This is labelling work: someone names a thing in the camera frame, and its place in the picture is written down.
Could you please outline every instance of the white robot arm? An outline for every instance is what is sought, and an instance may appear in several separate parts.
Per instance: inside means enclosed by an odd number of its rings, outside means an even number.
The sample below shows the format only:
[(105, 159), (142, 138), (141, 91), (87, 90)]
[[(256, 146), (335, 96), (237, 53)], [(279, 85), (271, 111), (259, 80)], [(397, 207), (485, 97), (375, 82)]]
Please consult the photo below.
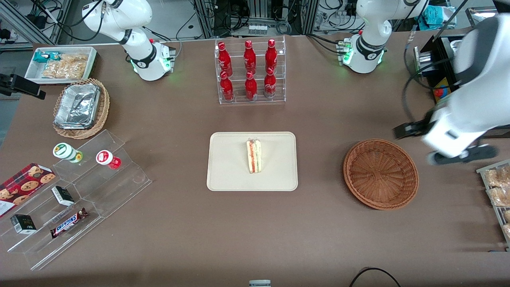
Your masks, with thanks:
[(429, 158), (432, 164), (496, 156), (494, 147), (471, 145), (488, 130), (510, 125), (509, 31), (508, 13), (487, 18), (470, 31), (453, 65), (461, 87), (427, 113), (421, 130), (413, 131), (416, 123), (404, 124), (395, 128), (395, 136), (422, 136), (436, 150)]
[(91, 30), (99, 30), (124, 47), (131, 57), (135, 72), (142, 79), (154, 81), (173, 70), (175, 51), (160, 43), (151, 43), (140, 29), (152, 20), (152, 9), (146, 0), (104, 0), (98, 5), (90, 3), (83, 7), (82, 16)]
[(416, 17), (427, 5), (428, 0), (358, 0), (356, 14), (365, 27), (361, 35), (344, 39), (342, 63), (357, 73), (372, 72), (392, 32), (388, 20)]

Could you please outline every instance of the acrylic display stand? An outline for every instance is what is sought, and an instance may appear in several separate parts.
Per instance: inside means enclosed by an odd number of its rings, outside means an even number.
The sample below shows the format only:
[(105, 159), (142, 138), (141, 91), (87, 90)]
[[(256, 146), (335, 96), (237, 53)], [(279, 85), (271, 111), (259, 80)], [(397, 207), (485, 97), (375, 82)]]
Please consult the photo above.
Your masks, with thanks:
[[(84, 155), (79, 163), (61, 160), (55, 164), (54, 172), (60, 178), (45, 185), (0, 219), (0, 237), (7, 250), (23, 253), (31, 270), (40, 270), (148, 186), (152, 181), (131, 160), (123, 145), (123, 141), (103, 130), (77, 148)], [(96, 162), (95, 156), (101, 150), (109, 150), (121, 159), (119, 169), (112, 170)], [(69, 207), (59, 204), (51, 190), (55, 185), (65, 187), (75, 203)], [(52, 238), (49, 231), (82, 208), (89, 215), (57, 238)], [(30, 235), (16, 233), (10, 220), (14, 214), (30, 215), (37, 232)]]
[[(264, 78), (266, 77), (266, 51), (267, 41), (274, 39), (276, 41), (276, 51), (278, 56), (276, 58), (277, 65), (274, 76), (276, 77), (276, 94), (272, 99), (268, 99), (264, 96)], [(246, 67), (244, 66), (244, 41), (240, 39), (221, 39), (216, 40), (214, 49), (214, 60), (216, 61), (216, 80), (218, 82), (218, 97), (220, 104), (256, 104), (256, 103), (271, 103), (271, 102), (285, 102), (286, 100), (286, 63), (285, 63), (285, 38), (283, 36), (278, 37), (257, 37), (250, 38), (252, 41), (253, 50), (257, 56), (257, 71), (255, 73), (255, 80), (257, 82), (257, 100), (250, 102), (246, 99), (246, 90), (244, 82), (246, 81)], [(232, 60), (233, 74), (230, 77), (232, 86), (234, 88), (234, 100), (231, 102), (225, 101), (223, 94), (221, 93), (220, 87), (220, 65), (218, 61), (219, 49), (218, 43), (224, 42), (227, 52), (230, 54)]]

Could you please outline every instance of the table surface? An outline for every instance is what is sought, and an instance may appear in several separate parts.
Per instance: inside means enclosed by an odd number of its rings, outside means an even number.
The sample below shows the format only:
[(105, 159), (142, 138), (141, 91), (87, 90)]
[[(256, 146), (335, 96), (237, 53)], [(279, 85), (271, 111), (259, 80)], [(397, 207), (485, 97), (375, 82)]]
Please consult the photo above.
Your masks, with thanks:
[[(95, 71), (109, 91), (105, 128), (154, 182), (48, 264), (30, 271), (22, 254), (1, 250), (1, 286), (348, 286), (363, 267), (388, 270), (403, 286), (502, 285), (510, 254), (477, 168), (510, 157), (506, 139), (492, 160), (430, 166), (418, 138), (397, 141), (415, 160), (416, 198), (378, 211), (348, 190), (346, 152), (367, 138), (392, 138), (406, 122), (400, 103), (408, 77), (407, 33), (393, 33), (384, 61), (359, 75), (306, 37), (286, 37), (287, 102), (233, 107), (217, 100), (214, 41), (185, 42), (175, 73), (142, 81), (119, 45), (96, 46)], [(430, 34), (418, 33), (423, 46)], [(0, 150), (0, 178), (29, 162), (51, 166), (64, 140), (51, 125), (62, 87), (45, 101), (23, 96)], [(418, 116), (433, 106), (409, 89)], [(209, 138), (219, 131), (290, 131), (296, 135), (298, 188), (289, 193), (211, 192)], [(67, 140), (78, 147), (84, 140)], [(359, 286), (393, 286), (374, 271)]]

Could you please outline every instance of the wicker basket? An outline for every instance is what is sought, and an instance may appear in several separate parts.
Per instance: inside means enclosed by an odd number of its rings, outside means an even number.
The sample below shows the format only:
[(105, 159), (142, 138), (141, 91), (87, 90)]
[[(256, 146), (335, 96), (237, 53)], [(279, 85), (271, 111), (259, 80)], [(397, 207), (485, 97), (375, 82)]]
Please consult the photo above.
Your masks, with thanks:
[(387, 140), (358, 142), (347, 152), (343, 170), (354, 196), (376, 209), (402, 208), (418, 190), (418, 170), (413, 160)]
[[(108, 91), (105, 89), (105, 86), (101, 84), (100, 81), (96, 79), (87, 79), (83, 81), (79, 81), (74, 83), (73, 85), (85, 85), (85, 84), (95, 84), (101, 89), (101, 95), (99, 96), (99, 103), (97, 107), (96, 121), (94, 126), (88, 130), (64, 130), (58, 128), (53, 124), (53, 128), (57, 131), (58, 134), (65, 137), (70, 137), (74, 139), (84, 139), (95, 135), (100, 132), (103, 126), (105, 125), (106, 118), (108, 117), (108, 109), (110, 108), (110, 96), (108, 95)], [(53, 109), (53, 116), (57, 116), (57, 111), (60, 107), (60, 101), (62, 100), (62, 95), (64, 91), (60, 93), (60, 97), (57, 100), (57, 104)]]

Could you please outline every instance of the coca-cola bottle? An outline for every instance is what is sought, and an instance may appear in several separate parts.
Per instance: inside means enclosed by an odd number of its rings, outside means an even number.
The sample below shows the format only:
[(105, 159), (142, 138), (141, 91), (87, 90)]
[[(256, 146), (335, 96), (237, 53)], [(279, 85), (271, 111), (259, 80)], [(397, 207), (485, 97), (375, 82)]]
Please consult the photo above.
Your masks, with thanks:
[(264, 78), (264, 96), (268, 99), (272, 99), (276, 92), (276, 77), (271, 67), (267, 68), (266, 73), (267, 75)]
[(234, 100), (234, 89), (232, 88), (232, 82), (227, 76), (225, 71), (220, 72), (220, 87), (221, 93), (223, 94), (223, 98), (227, 102), (231, 102)]
[(250, 102), (257, 100), (257, 82), (253, 79), (252, 72), (246, 72), (246, 82), (244, 82), (246, 88), (246, 98)]
[(250, 40), (244, 42), (244, 66), (246, 71), (250, 71), (253, 74), (257, 72), (257, 56), (253, 51), (252, 43)]
[(276, 70), (276, 57), (278, 56), (278, 52), (276, 51), (275, 46), (276, 42), (274, 39), (269, 39), (269, 41), (267, 41), (266, 71), (269, 67), (273, 68), (273, 70)]
[(220, 62), (220, 68), (222, 71), (226, 72), (228, 77), (232, 76), (232, 61), (230, 60), (230, 55), (225, 49), (225, 43), (219, 42), (218, 49), (220, 53), (218, 55), (218, 61)]

